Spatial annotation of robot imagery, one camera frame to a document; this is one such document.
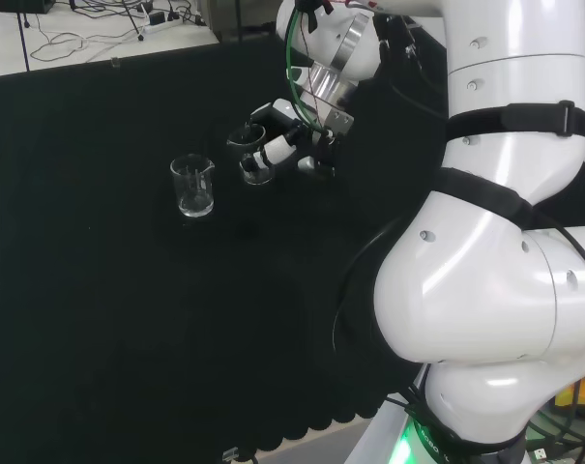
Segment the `glass beaker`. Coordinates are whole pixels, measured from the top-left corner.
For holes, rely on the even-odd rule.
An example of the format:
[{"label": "glass beaker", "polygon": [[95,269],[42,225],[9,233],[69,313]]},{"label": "glass beaker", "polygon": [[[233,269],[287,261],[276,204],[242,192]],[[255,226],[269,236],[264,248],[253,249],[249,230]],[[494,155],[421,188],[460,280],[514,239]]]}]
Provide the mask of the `glass beaker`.
[{"label": "glass beaker", "polygon": [[213,211],[211,171],[215,165],[200,155],[183,155],[169,165],[174,179],[176,202],[189,218],[200,218]]},{"label": "glass beaker", "polygon": [[244,157],[253,156],[253,153],[258,152],[265,141],[266,130],[259,124],[245,124],[230,133],[227,138],[228,150],[239,161],[243,179],[248,184],[255,186],[267,184],[275,175],[275,169],[272,166],[256,167],[247,171],[241,163]]}]

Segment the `yellow object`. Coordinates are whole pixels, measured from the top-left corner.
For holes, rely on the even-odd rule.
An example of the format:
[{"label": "yellow object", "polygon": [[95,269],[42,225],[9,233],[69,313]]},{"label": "yellow object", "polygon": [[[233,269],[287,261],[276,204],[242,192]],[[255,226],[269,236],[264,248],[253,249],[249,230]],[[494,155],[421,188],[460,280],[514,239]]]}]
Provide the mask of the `yellow object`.
[{"label": "yellow object", "polygon": [[[580,397],[578,398],[578,405],[585,406],[585,379],[580,382]],[[570,385],[554,397],[554,405],[559,408],[571,406],[573,402],[573,385]]]}]

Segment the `black tablecloth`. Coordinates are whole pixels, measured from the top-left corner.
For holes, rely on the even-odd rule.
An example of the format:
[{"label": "black tablecloth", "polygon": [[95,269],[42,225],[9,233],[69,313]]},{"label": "black tablecloth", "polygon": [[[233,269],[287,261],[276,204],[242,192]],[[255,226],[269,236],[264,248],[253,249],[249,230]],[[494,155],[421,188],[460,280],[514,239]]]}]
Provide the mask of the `black tablecloth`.
[{"label": "black tablecloth", "polygon": [[[268,39],[0,78],[1,463],[208,464],[371,417],[415,375],[336,360],[335,293],[426,195],[443,123],[362,84],[335,179],[251,188],[224,140],[283,76]],[[200,221],[168,170],[187,152],[216,165]],[[360,262],[353,320],[392,241]]]}]

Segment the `green cable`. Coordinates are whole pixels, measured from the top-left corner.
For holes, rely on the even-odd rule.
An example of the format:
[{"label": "green cable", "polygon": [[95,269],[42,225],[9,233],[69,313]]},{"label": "green cable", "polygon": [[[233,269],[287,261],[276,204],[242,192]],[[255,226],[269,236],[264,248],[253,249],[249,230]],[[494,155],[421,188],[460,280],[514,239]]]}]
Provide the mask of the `green cable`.
[{"label": "green cable", "polygon": [[318,126],[317,124],[315,124],[315,122],[313,122],[311,120],[311,118],[309,117],[309,115],[307,114],[307,111],[305,110],[305,106],[303,105],[303,103],[301,102],[301,99],[299,99],[299,94],[297,94],[296,92],[296,84],[294,83],[294,80],[292,80],[292,65],[291,65],[291,59],[290,59],[290,51],[292,49],[292,39],[294,38],[294,29],[296,27],[296,23],[299,19],[299,12],[294,12],[294,15],[292,16],[292,23],[290,24],[290,31],[289,34],[286,38],[286,43],[285,43],[285,65],[288,71],[288,82],[290,83],[290,90],[292,91],[292,97],[294,98],[294,102],[297,104],[297,106],[299,107],[299,109],[301,110],[301,113],[303,114],[303,116],[305,116],[306,121],[303,121],[307,126],[309,126],[311,129],[313,129],[316,132],[320,132],[320,133],[325,133],[325,130],[323,128],[321,128],[320,126]]}]

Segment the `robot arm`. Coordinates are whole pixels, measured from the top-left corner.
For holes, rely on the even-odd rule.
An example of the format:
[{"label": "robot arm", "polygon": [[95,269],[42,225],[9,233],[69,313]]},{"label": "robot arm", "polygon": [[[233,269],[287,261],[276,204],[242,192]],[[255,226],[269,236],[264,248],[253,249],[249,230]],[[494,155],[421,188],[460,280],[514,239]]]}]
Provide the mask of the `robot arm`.
[{"label": "robot arm", "polygon": [[[294,0],[285,0],[278,12],[277,30],[285,39]],[[314,59],[310,69],[293,68],[300,100],[277,100],[255,110],[252,124],[265,128],[264,143],[244,153],[241,166],[245,179],[267,179],[273,171],[299,166],[302,170],[332,172],[342,138],[354,123],[346,112],[359,80],[375,75],[380,64],[378,39],[372,12],[334,3],[327,13],[315,12],[317,28],[301,20],[292,31],[292,46]],[[315,133],[300,118],[301,108],[325,130]]]},{"label": "robot arm", "polygon": [[[546,104],[555,111],[559,102],[570,102],[564,130],[523,130],[521,124],[509,130],[507,123],[453,137],[443,168],[507,188],[532,205],[575,177],[585,157],[585,134],[568,127],[570,108],[585,111],[583,0],[359,3],[378,14],[445,19],[450,116],[469,127],[478,111],[514,103]],[[342,66],[337,56],[346,38],[355,36],[348,36],[356,29],[355,17],[366,12],[338,7],[336,15],[316,12],[317,30],[305,31],[309,56],[337,68],[340,77],[370,78],[380,61],[371,21],[356,34],[357,48],[346,53]],[[291,13],[292,0],[286,0],[279,11],[280,35]],[[303,50],[299,36],[293,45]],[[355,55],[365,46],[374,52]],[[309,105],[311,93],[302,96]],[[327,100],[313,105],[323,124],[328,116],[321,105]],[[571,233],[585,247],[585,229]],[[457,195],[429,195],[380,269],[374,306],[396,353],[435,363],[426,383],[427,404],[470,443],[510,443],[552,394],[585,376],[582,257],[555,232],[523,232]]]}]

